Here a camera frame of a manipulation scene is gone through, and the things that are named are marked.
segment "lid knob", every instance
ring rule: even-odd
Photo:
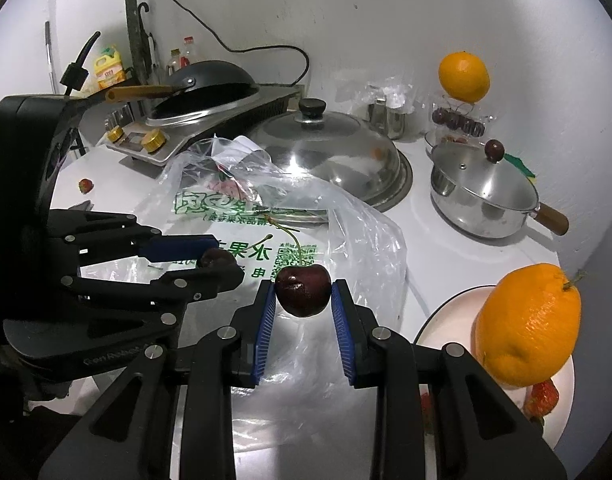
[[[496,164],[504,158],[504,145],[497,139],[490,139],[484,145],[484,154],[489,162]]]
[[[326,101],[321,99],[302,98],[299,102],[300,112],[307,119],[321,119],[326,109]]]

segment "yellow bottle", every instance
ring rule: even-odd
[[[95,60],[95,75],[100,90],[126,81],[122,58],[115,45],[103,50],[102,55]]]

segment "power cord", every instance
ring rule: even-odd
[[[241,50],[238,49],[233,49],[230,48],[228,45],[226,45],[223,41],[222,38],[220,38],[217,33],[212,30],[211,27],[209,27],[206,22],[204,20],[202,20],[199,16],[197,16],[192,10],[190,10],[189,8],[183,6],[181,3],[179,3],[177,0],[173,0],[181,9],[184,9],[187,13],[189,13],[193,18],[195,18],[201,25],[203,28],[205,28],[206,30],[208,30],[208,32],[210,32],[213,37],[217,40],[217,43],[219,43],[222,47],[224,47],[225,50],[227,50],[228,52],[230,52],[231,54],[245,54],[246,52],[253,52],[255,50],[275,50],[278,48],[282,48],[282,49],[288,49],[288,50],[296,50],[297,52],[299,52],[300,54],[302,54],[302,56],[304,56],[304,60],[306,61],[306,67],[304,68],[304,71],[302,72],[302,74],[291,83],[291,86],[296,85],[299,81],[301,81],[302,79],[304,79],[304,76],[307,74],[308,69],[310,68],[310,57],[308,57],[308,54],[306,54],[306,51],[302,48],[299,48],[298,46],[294,46],[294,45],[286,45],[286,44],[277,44],[277,45],[267,45],[267,46],[253,46],[251,48],[244,48]]]

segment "gold knob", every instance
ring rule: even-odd
[[[151,130],[142,139],[142,146],[147,152],[152,153],[160,149],[166,143],[166,137],[159,128]]]
[[[122,138],[123,134],[124,131],[122,130],[122,127],[116,126],[115,128],[106,133],[106,138],[111,142],[117,142],[119,139]]]

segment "pot lid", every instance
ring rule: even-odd
[[[531,211],[539,202],[531,181],[504,159],[501,142],[491,139],[484,149],[458,142],[433,148],[433,164],[448,180],[504,209]]]
[[[301,99],[299,108],[268,119],[250,135],[273,164],[336,184],[382,211],[406,195],[412,172],[388,137],[363,120],[325,112],[320,99]]]

